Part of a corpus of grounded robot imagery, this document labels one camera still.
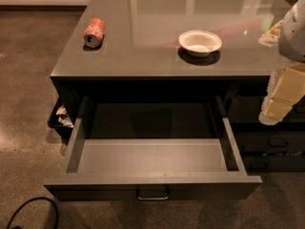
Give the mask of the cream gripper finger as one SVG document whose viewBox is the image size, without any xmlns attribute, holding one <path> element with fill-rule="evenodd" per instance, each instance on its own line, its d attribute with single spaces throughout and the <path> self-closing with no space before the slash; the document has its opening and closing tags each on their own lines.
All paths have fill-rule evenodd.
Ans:
<svg viewBox="0 0 305 229">
<path fill-rule="evenodd" d="M 258 43 L 260 45 L 266 47 L 274 47 L 278 44 L 279 35 L 281 31 L 283 21 L 278 21 L 275 25 L 273 25 L 268 31 L 263 33 L 259 39 Z"/>
<path fill-rule="evenodd" d="M 259 122 L 268 126 L 281 122 L 304 95 L 304 63 L 274 70 L 269 79 L 267 95 L 261 106 Z"/>
</svg>

